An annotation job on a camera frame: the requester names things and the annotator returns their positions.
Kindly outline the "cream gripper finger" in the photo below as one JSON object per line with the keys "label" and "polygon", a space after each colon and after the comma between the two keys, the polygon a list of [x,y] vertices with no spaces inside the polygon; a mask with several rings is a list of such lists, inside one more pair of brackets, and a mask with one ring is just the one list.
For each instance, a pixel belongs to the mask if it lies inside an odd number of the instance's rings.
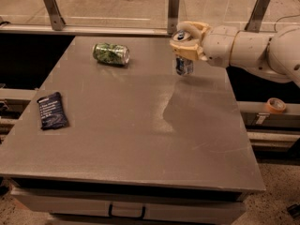
{"label": "cream gripper finger", "polygon": [[201,26],[201,25],[209,25],[209,24],[205,23],[205,22],[185,21],[185,22],[180,22],[179,24],[177,24],[176,28],[177,28],[177,30],[188,31],[193,38],[199,39],[199,31],[198,31],[197,27]]}
{"label": "cream gripper finger", "polygon": [[181,57],[196,61],[203,57],[203,47],[199,40],[190,40],[186,42],[170,41],[172,51]]}

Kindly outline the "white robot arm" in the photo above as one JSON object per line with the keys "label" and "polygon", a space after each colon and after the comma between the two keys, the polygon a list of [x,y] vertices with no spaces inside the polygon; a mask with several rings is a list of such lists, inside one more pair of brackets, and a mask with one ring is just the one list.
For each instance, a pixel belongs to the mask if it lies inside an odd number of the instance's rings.
{"label": "white robot arm", "polygon": [[300,26],[274,34],[241,31],[232,26],[211,27],[203,22],[180,22],[170,40],[180,75],[195,61],[212,67],[236,67],[259,78],[300,86]]}

